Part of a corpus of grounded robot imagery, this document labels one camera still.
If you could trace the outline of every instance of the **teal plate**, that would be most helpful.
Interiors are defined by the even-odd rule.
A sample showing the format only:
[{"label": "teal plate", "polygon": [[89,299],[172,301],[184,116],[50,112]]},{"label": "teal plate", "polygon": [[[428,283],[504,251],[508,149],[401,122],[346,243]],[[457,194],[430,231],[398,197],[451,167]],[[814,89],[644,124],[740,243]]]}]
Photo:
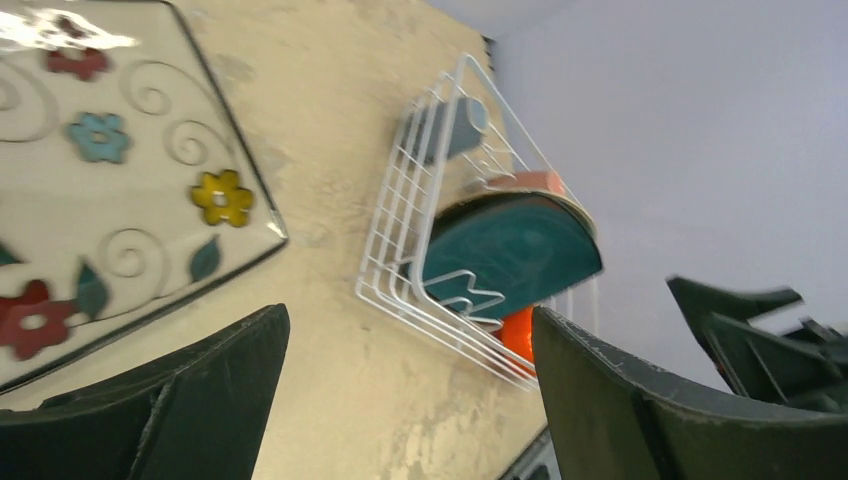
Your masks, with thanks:
[{"label": "teal plate", "polygon": [[[467,269],[477,290],[506,299],[473,313],[503,318],[577,285],[603,269],[585,212],[541,192],[484,196],[449,209],[437,219],[424,261],[423,278]],[[464,297],[481,305],[491,296],[468,292],[468,277],[427,286],[437,301]],[[457,302],[447,307],[462,311]]]}]

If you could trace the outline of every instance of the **gray cup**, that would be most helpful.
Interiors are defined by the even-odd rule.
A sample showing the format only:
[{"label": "gray cup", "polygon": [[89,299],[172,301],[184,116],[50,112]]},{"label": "gray cup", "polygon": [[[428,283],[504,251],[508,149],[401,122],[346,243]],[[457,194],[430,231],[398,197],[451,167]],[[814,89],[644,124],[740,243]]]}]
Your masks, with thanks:
[{"label": "gray cup", "polygon": [[[422,145],[424,140],[424,127],[427,123],[430,109],[436,111],[433,113],[433,129],[430,131],[430,138],[427,145]],[[415,135],[415,143],[412,147],[412,156],[418,158],[420,150],[424,149],[424,163],[433,162],[436,156],[436,149],[439,147],[439,135],[442,133],[442,125],[444,124],[447,114],[447,102],[439,102],[438,104],[426,108],[421,111],[420,121],[418,123],[418,132]],[[407,140],[409,138],[409,130],[414,121],[415,112],[406,118],[404,124],[404,136],[402,148],[407,148]],[[453,133],[451,134],[450,143],[448,144],[448,152],[446,157],[451,158],[454,155],[473,150],[483,143],[483,135],[486,129],[489,128],[489,112],[483,102],[474,97],[459,97],[456,101],[456,121],[453,124]]]}]

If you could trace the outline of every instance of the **blue flower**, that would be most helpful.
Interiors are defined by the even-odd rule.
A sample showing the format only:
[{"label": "blue flower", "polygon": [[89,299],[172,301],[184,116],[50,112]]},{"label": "blue flower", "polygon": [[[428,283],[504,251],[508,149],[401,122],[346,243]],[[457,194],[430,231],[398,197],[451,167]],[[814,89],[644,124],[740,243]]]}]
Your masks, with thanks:
[{"label": "blue flower", "polygon": [[68,125],[67,133],[77,144],[82,158],[87,162],[126,162],[124,150],[130,146],[130,137],[121,128],[124,119],[113,114],[95,115],[81,113],[79,123]]}]

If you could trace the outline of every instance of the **white wall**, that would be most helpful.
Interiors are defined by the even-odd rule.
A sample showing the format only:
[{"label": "white wall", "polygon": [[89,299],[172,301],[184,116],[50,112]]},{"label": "white wall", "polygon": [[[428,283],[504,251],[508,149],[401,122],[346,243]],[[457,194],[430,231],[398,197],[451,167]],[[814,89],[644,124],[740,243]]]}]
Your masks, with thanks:
[{"label": "white wall", "polygon": [[581,0],[495,62],[599,224],[603,338],[722,385],[675,273],[788,284],[808,304],[790,317],[848,319],[848,2]]},{"label": "white wall", "polygon": [[571,1],[427,0],[434,7],[493,39],[530,27],[562,10]]}]

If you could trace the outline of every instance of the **dish rack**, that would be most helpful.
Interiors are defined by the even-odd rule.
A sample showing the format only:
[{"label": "dish rack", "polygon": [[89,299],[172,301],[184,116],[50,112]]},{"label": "dish rack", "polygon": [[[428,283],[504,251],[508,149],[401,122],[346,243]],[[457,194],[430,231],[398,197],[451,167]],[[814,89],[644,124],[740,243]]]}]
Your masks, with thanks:
[{"label": "dish rack", "polygon": [[[528,165],[510,145],[505,132],[493,123],[492,115],[482,144],[448,161],[457,99],[467,96],[466,88],[475,82],[477,89],[482,86],[499,107],[504,122],[517,127],[517,133],[531,151],[533,163]],[[435,107],[442,102],[446,103],[442,107],[444,117],[440,122],[435,121]],[[504,295],[477,288],[476,275],[469,270],[426,281],[422,271],[434,218],[451,194],[456,197],[457,193],[461,196],[474,190],[492,189],[487,186],[488,180],[504,175],[514,178],[516,171],[553,168],[481,65],[467,53],[461,55],[454,72],[443,72],[435,85],[411,101],[401,119],[366,239],[356,281],[357,296],[509,383],[525,390],[538,388],[533,365],[489,333],[497,330],[501,321],[475,315],[502,302]],[[434,131],[434,124],[438,124],[439,131]],[[427,149],[416,145],[427,145],[431,135],[438,135],[438,142],[435,155],[426,159]],[[568,187],[564,184],[563,187],[566,195],[580,205]],[[465,297],[437,301],[427,295],[427,287],[457,277],[466,277],[469,293],[487,300],[474,305]],[[572,290],[565,295],[570,318]],[[459,312],[455,311],[457,305],[462,306]]]}]

